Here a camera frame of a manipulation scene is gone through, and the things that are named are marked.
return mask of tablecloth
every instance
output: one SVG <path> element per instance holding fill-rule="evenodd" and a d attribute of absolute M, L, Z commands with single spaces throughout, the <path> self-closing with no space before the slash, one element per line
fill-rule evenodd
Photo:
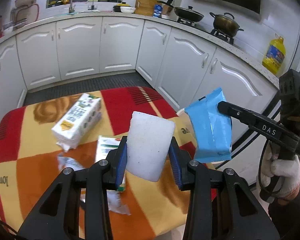
<path fill-rule="evenodd" d="M 64 156 L 75 158 L 88 168 L 94 163 L 99 135 L 120 138 L 127 135 L 133 111 L 174 121 L 181 149 L 191 156 L 195 140 L 175 111 L 155 90 L 127 87 L 90 92 L 102 98 L 102 119 L 83 137 L 77 149 Z M 42 193 L 59 174 L 56 145 L 51 128 L 80 97 L 57 98 L 21 107 L 7 113 L 0 123 L 0 219 L 18 230 Z M 189 192 L 174 183 L 167 160 L 158 182 L 126 173 L 122 203 L 131 215 L 110 212 L 115 240 L 153 239 L 186 222 Z M 79 236 L 84 238 L 84 210 L 79 211 Z"/>

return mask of kitchen cabinet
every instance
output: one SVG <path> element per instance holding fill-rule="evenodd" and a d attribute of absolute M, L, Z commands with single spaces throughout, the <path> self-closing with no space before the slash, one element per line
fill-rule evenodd
<path fill-rule="evenodd" d="M 191 103 L 216 50 L 195 35 L 171 31 L 155 89 L 178 111 Z"/>
<path fill-rule="evenodd" d="M 61 80 L 99 73 L 102 17 L 57 22 L 57 48 Z"/>
<path fill-rule="evenodd" d="M 136 70 L 154 87 L 163 55 L 168 43 L 171 27 L 146 21 L 143 27 Z"/>
<path fill-rule="evenodd" d="M 7 112 L 23 105 L 26 92 L 16 38 L 11 37 L 0 44 L 0 121 Z"/>
<path fill-rule="evenodd" d="M 192 101 L 221 87 L 228 102 L 261 113 L 277 89 L 259 72 L 230 52 L 218 48 Z M 232 119 L 232 142 L 247 130 Z"/>
<path fill-rule="evenodd" d="M 103 17 L 100 72 L 135 69 L 144 20 Z"/>
<path fill-rule="evenodd" d="M 61 80 L 55 22 L 17 34 L 17 47 L 21 70 L 28 89 Z"/>

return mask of brown rose pattern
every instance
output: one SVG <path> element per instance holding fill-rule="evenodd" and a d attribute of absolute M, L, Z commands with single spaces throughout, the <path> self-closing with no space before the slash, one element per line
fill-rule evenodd
<path fill-rule="evenodd" d="M 167 197 L 176 207 L 180 208 L 183 214 L 187 214 L 190 191 L 179 190 L 178 186 L 175 184 L 169 160 L 166 160 L 166 163 L 164 164 L 158 184 L 161 194 Z"/>
<path fill-rule="evenodd" d="M 81 95 L 62 97 L 36 104 L 33 110 L 34 120 L 39 124 L 59 121 Z"/>

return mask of white tissue package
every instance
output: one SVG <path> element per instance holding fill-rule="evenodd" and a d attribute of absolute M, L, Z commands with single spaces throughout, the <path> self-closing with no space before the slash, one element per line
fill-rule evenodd
<path fill-rule="evenodd" d="M 82 94 L 69 111 L 51 129 L 64 151 L 75 149 L 85 133 L 101 118 L 101 98 Z"/>
<path fill-rule="evenodd" d="M 174 129 L 172 121 L 133 112 L 127 137 L 126 170 L 140 178 L 158 181 Z"/>

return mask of white sponge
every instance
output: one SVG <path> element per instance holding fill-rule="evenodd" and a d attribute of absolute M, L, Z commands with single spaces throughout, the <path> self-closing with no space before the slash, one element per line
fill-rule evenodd
<path fill-rule="evenodd" d="M 174 128 L 172 121 L 133 112 L 127 138 L 127 171 L 149 181 L 158 181 Z"/>

